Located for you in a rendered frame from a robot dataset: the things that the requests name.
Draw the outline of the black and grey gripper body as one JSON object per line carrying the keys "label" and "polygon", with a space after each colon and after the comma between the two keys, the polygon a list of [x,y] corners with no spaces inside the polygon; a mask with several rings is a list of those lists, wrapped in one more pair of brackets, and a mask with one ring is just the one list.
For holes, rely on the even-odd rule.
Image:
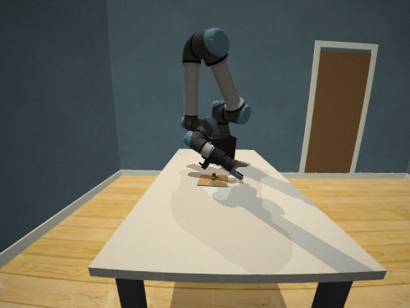
{"label": "black and grey gripper body", "polygon": [[236,163],[236,160],[228,157],[225,152],[212,145],[211,142],[207,142],[204,145],[202,151],[200,152],[200,155],[207,158],[203,162],[203,164],[199,163],[202,166],[201,168],[203,169],[206,169],[206,167],[208,167],[209,164],[213,162],[216,165],[221,165],[224,169],[230,172]]}

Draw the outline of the tan mat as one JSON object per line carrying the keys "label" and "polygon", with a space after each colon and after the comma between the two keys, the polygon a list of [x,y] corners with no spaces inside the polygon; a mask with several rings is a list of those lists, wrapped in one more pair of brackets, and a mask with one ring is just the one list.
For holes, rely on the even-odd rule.
{"label": "tan mat", "polygon": [[212,180],[212,174],[201,174],[197,186],[227,187],[227,175],[216,175]]}

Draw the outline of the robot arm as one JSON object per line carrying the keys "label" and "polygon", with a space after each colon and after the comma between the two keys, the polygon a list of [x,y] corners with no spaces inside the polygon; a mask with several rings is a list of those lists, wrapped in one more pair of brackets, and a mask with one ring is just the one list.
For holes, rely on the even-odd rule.
{"label": "robot arm", "polygon": [[[193,35],[193,34],[192,34]],[[207,29],[190,35],[184,45],[184,117],[180,124],[190,130],[184,144],[200,154],[209,136],[228,138],[229,122],[244,125],[251,108],[239,98],[235,82],[227,63],[230,41],[220,28]],[[212,104],[212,117],[198,119],[198,68],[201,60],[210,67],[225,101]],[[189,61],[189,63],[186,63]],[[192,62],[192,63],[191,63]],[[193,132],[192,132],[193,131]]]}

